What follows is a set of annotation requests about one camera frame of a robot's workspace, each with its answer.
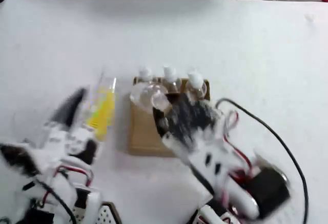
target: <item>white plastic part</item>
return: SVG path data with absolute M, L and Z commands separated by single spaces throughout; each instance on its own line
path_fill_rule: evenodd
M 153 79 L 152 70 L 148 67 L 144 67 L 139 70 L 139 82 L 151 82 Z
M 198 214 L 197 214 L 197 216 L 196 216 L 196 218 L 193 222 L 193 224 L 199 224 L 199 223 L 226 224 L 226 222 L 221 220 L 221 218 L 208 205 L 203 206 L 199 210 L 199 212 L 198 212 Z
M 86 210 L 78 207 L 73 208 L 73 214 L 75 216 L 77 224 L 83 224 L 85 215 L 86 215 Z M 109 206 L 107 205 L 102 205 L 97 212 L 96 219 L 93 222 L 90 222 L 91 224 L 117 224 L 113 213 Z
M 230 177 L 226 184 L 226 191 L 229 195 L 229 202 L 237 209 L 239 215 L 252 220 L 258 218 L 260 213 L 254 198 Z
M 88 194 L 86 211 L 81 224 L 95 223 L 98 218 L 98 211 L 103 202 L 103 198 L 98 191 L 92 191 Z
M 204 79 L 201 74 L 197 71 L 192 71 L 188 73 L 189 82 L 191 86 L 195 89 L 201 89 L 204 83 Z
M 96 224 L 118 224 L 109 206 L 103 205 L 100 208 Z
M 169 67 L 169 66 L 164 66 L 164 77 L 169 83 L 173 83 L 178 79 L 176 69 Z

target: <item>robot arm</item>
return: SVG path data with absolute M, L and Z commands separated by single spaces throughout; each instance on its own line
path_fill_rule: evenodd
M 80 223 L 96 222 L 103 202 L 101 193 L 90 187 L 91 165 L 100 148 L 99 140 L 106 134 L 114 99 L 113 90 L 107 89 L 93 107 L 94 112 L 76 126 L 74 116 L 85 93 L 85 89 L 76 91 L 44 124 L 38 148 L 0 143 L 5 163 L 31 180 L 15 192 L 16 211 L 10 216 L 11 223 L 36 223 L 36 218 L 45 224 L 64 224 L 69 220 L 74 224 L 78 219 L 74 210 L 79 211 Z M 86 175 L 85 185 L 72 181 L 68 174 L 72 171 Z M 115 213 L 108 214 L 115 218 L 111 223 L 119 223 Z
M 153 114 L 162 142 L 238 217 L 265 218 L 288 199 L 286 182 L 276 171 L 263 168 L 253 175 L 251 162 L 227 141 L 224 117 L 207 103 L 181 94 L 169 111 L 154 108 Z M 242 182 L 236 177 L 240 171 Z

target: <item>cardboard box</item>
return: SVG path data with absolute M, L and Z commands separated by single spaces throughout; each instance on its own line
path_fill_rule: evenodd
M 181 91 L 185 90 L 188 79 L 182 79 Z M 210 84 L 205 80 L 207 93 L 205 99 L 210 100 Z M 130 141 L 128 151 L 132 155 L 138 156 L 160 156 L 174 157 L 174 154 L 165 147 L 155 127 L 155 121 L 152 114 L 140 109 L 131 102 L 131 126 Z

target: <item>perforated plate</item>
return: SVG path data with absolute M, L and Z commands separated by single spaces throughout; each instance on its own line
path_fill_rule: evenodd
M 75 216 L 75 219 L 77 221 L 77 224 L 82 223 L 83 219 L 84 219 L 84 213 L 85 213 L 85 209 L 82 208 L 78 208 L 78 207 L 74 207 L 73 208 L 73 214 Z
M 116 223 L 114 216 L 109 206 L 102 206 L 99 211 L 96 224 L 118 224 Z
M 73 214 L 76 218 L 77 224 L 81 224 L 84 219 L 85 209 L 82 208 L 73 208 Z M 96 220 L 96 224 L 120 224 L 119 217 L 117 214 L 112 213 L 110 207 L 108 205 L 102 205 L 99 210 L 98 218 Z

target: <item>white bottle cap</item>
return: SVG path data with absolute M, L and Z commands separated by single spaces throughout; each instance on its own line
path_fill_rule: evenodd
M 178 79 L 175 68 L 171 68 L 169 66 L 164 66 L 163 68 L 164 77 L 168 82 L 173 83 Z
M 204 83 L 204 79 L 200 73 L 197 71 L 192 71 L 188 73 L 190 84 L 195 89 L 201 89 Z
M 144 67 L 144 68 L 140 69 L 139 77 L 145 82 L 150 82 L 153 79 L 152 70 L 148 67 Z

